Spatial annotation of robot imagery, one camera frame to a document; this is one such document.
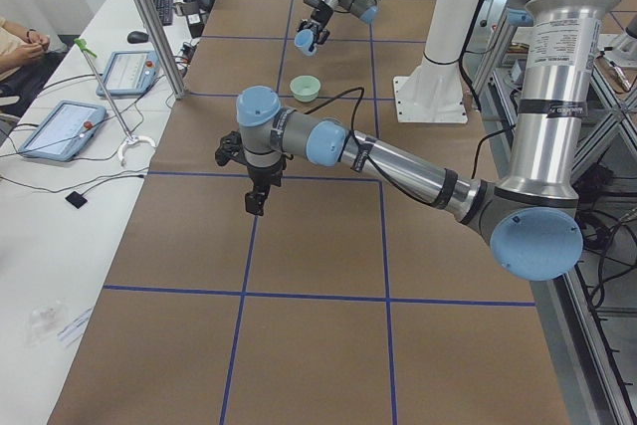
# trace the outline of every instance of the blue joint cap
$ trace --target blue joint cap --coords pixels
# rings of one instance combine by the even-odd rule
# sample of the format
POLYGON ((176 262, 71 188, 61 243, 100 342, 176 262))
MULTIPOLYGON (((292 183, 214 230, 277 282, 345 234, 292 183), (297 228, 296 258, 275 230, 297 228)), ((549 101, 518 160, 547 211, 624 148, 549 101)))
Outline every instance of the blue joint cap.
POLYGON ((334 166, 338 163, 346 138, 345 128, 325 119, 310 133, 306 144, 306 157, 314 164, 334 166))
POLYGON ((376 18, 377 14, 378 14, 378 7, 376 7, 375 5, 372 5, 371 7, 369 7, 367 10, 365 10, 362 13, 362 15, 360 16, 360 20, 362 20, 365 24, 371 24, 376 18))
POLYGON ((507 8, 507 20, 516 27, 531 27, 533 16, 526 10, 507 8))
POLYGON ((315 46, 315 34, 312 30, 303 29, 295 36, 295 47, 297 47, 302 54, 311 57, 317 52, 315 46))
POLYGON ((571 269, 584 242, 573 218, 552 208, 529 208, 503 219, 491 236, 498 263, 529 281, 548 281, 571 269))
POLYGON ((237 97, 237 121, 241 126, 259 126, 281 109, 279 96, 268 87, 249 87, 237 97))

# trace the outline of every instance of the person's hand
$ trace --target person's hand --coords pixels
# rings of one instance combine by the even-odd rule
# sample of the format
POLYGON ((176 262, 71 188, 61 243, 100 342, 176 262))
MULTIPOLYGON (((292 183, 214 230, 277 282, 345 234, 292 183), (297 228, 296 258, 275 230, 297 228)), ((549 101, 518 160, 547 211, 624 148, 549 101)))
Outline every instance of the person's hand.
POLYGON ((9 54, 16 66, 32 64, 44 56, 44 48, 40 44, 24 44, 9 54))
POLYGON ((30 30, 29 32, 27 32, 27 37, 32 44, 41 45, 45 52, 47 51, 47 49, 49 49, 51 39, 48 35, 44 35, 42 32, 38 32, 37 30, 30 30))

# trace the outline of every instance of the tablet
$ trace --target tablet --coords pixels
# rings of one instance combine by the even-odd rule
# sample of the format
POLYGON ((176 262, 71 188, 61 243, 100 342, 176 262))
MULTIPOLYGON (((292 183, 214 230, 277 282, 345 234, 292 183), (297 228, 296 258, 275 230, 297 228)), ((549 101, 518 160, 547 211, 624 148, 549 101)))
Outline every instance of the tablet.
MULTIPOLYGON (((113 52, 106 64, 103 80, 112 97, 138 97, 152 87, 158 69, 156 52, 113 52)), ((104 97, 102 87, 96 93, 104 97)))
POLYGON ((106 118, 106 108, 62 101, 18 148, 30 158, 69 161, 84 148, 106 118))

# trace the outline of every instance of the person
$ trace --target person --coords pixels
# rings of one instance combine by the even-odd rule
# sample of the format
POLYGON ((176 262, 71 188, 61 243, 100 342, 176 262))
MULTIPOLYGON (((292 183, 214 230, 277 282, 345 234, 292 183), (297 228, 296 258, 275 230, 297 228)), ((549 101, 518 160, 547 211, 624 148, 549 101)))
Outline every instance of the person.
POLYGON ((2 112, 22 116, 40 93, 62 60, 48 54, 50 44, 42 32, 0 17, 0 96, 20 97, 2 112))

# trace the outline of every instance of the white pillar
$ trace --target white pillar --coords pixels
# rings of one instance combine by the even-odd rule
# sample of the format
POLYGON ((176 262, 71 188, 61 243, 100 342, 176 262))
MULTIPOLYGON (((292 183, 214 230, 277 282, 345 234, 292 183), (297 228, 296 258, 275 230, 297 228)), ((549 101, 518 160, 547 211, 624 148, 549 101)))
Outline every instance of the white pillar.
MULTIPOLYGON (((479 0, 437 0, 425 54, 435 62, 460 57, 479 0)), ((466 123, 458 64, 436 65, 423 56, 410 77, 395 77, 398 121, 466 123)))

